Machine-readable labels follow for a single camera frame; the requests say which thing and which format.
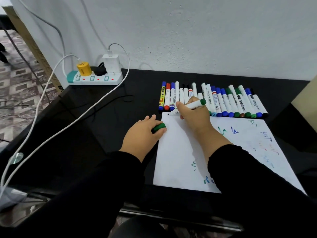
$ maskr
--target black table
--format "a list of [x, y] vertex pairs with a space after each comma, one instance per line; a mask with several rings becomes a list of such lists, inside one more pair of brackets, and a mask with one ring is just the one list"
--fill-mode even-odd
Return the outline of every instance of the black table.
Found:
[[[253, 88], [259, 95], [269, 113], [267, 123], [273, 121], [308, 83], [301, 80], [130, 70], [123, 85], [105, 97], [82, 120], [38, 150], [16, 173], [10, 186], [25, 192], [40, 192], [46, 195], [56, 195], [66, 189], [103, 160], [105, 152], [120, 149], [125, 133], [137, 120], [152, 114], [161, 119], [158, 103], [162, 81], [179, 81], [180, 84], [196, 82], [198, 86], [206, 82], [217, 87], [243, 84], [244, 87]], [[66, 88], [40, 114], [33, 133], [21, 152], [26, 157], [44, 140], [79, 117], [113, 87], [74, 85]], [[29, 128], [1, 153], [1, 170], [22, 143]], [[299, 157], [299, 151], [278, 138], [277, 141], [296, 174], [315, 165], [315, 154], [301, 153]], [[223, 201], [221, 194], [152, 185], [156, 151], [157, 145], [143, 163], [145, 186], [140, 199], [131, 201], [139, 208], [125, 207], [122, 209], [123, 213], [148, 212], [154, 216], [193, 221], [196, 224], [202, 220], [208, 223], [207, 217], [231, 217], [229, 206]], [[15, 167], [16, 165], [11, 165], [9, 172]]]

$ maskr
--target red marker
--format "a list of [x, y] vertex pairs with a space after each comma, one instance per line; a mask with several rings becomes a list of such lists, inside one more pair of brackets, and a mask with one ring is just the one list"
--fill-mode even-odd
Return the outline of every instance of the red marker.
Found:
[[168, 111], [170, 109], [170, 98], [171, 98], [171, 84], [166, 84], [166, 91], [165, 91], [165, 103], [164, 109]]

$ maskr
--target white wall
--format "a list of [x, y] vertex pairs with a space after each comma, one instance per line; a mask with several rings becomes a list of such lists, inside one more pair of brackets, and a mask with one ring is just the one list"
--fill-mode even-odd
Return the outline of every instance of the white wall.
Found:
[[5, 6], [11, 6], [11, 2], [10, 0], [0, 0], [0, 14], [5, 14], [5, 11], [3, 10], [2, 7], [5, 7]]
[[[61, 29], [68, 54], [98, 64], [103, 47], [80, 0], [24, 1]], [[61, 53], [56, 31], [11, 2], [53, 67]], [[301, 80], [317, 73], [317, 0], [84, 2], [103, 42], [122, 44], [131, 68]], [[121, 62], [126, 68], [123, 55]], [[66, 86], [61, 69], [57, 76]]]

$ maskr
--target yellow marker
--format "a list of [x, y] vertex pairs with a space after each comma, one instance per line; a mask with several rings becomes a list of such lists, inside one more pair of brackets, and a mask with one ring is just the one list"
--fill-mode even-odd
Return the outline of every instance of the yellow marker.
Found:
[[81, 76], [89, 76], [93, 73], [91, 71], [91, 68], [90, 68], [88, 62], [81, 62], [81, 63], [77, 64], [77, 68], [78, 68]]
[[159, 99], [159, 104], [158, 104], [158, 110], [160, 110], [160, 111], [162, 111], [164, 109], [165, 86], [166, 86], [166, 82], [163, 82], [162, 89], [161, 89], [161, 97]]

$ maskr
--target power strip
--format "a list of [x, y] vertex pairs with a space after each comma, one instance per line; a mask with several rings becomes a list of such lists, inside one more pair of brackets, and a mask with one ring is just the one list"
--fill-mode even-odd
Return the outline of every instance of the power strip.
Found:
[[67, 75], [67, 82], [71, 85], [118, 85], [122, 81], [122, 73], [107, 73], [97, 76], [94, 72], [89, 76], [82, 76], [79, 71], [71, 71]]

